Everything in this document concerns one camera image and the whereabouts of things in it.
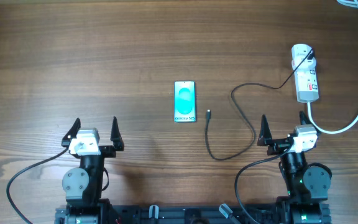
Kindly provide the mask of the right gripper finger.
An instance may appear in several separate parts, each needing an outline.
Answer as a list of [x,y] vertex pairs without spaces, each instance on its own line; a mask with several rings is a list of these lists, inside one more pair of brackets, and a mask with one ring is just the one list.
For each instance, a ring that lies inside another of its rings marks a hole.
[[307,115],[305,114],[304,111],[300,111],[300,112],[299,112],[299,117],[300,117],[300,123],[301,123],[301,125],[311,124],[311,125],[316,129],[317,135],[320,135],[320,134],[321,134],[321,131],[319,131],[319,130],[316,128],[316,126],[311,123],[310,119],[307,117]]
[[260,133],[257,141],[258,146],[269,146],[273,144],[272,134],[266,115],[261,117]]

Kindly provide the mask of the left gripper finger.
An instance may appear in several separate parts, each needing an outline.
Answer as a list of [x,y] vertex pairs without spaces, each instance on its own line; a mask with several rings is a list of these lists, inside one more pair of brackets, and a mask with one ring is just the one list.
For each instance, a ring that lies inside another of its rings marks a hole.
[[112,121],[110,141],[112,142],[115,151],[124,150],[124,141],[122,140],[117,118],[115,116],[113,117],[113,121]]
[[81,121],[79,118],[75,120],[73,126],[69,129],[66,135],[62,138],[62,147],[69,147],[71,140],[76,138],[76,135],[81,128]]

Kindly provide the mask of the white power strip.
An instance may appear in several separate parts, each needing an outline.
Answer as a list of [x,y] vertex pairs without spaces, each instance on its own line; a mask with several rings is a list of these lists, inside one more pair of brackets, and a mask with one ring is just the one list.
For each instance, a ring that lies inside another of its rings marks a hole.
[[[295,44],[291,48],[292,59],[299,55],[315,58],[314,50],[306,44]],[[294,70],[297,101],[300,103],[314,102],[319,99],[318,79],[315,69]]]

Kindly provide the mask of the teal Galaxy smartphone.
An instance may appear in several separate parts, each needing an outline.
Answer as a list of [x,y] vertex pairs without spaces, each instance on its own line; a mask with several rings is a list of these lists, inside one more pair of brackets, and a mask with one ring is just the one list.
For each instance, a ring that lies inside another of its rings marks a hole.
[[194,81],[174,83],[174,122],[192,123],[196,121],[196,91]]

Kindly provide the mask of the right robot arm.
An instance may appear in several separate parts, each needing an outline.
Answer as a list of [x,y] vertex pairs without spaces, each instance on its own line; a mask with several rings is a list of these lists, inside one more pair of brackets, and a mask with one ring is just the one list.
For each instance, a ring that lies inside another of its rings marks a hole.
[[331,223],[328,190],[332,171],[321,163],[308,163],[305,154],[316,147],[319,132],[304,112],[300,122],[285,138],[274,139],[266,115],[261,117],[258,146],[267,146],[269,156],[280,158],[279,169],[288,195],[278,197],[275,205],[277,223]]

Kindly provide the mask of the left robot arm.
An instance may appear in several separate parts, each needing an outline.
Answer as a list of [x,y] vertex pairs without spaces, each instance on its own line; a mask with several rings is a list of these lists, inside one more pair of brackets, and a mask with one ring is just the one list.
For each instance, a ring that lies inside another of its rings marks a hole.
[[108,175],[104,167],[106,158],[115,158],[118,151],[124,150],[124,141],[119,132],[117,118],[113,117],[111,145],[99,145],[96,128],[82,128],[80,119],[62,139],[62,146],[80,160],[77,168],[70,169],[63,176],[66,207],[55,214],[55,223],[120,223],[120,215],[113,209],[108,199],[101,193],[109,184],[103,185],[103,175]]

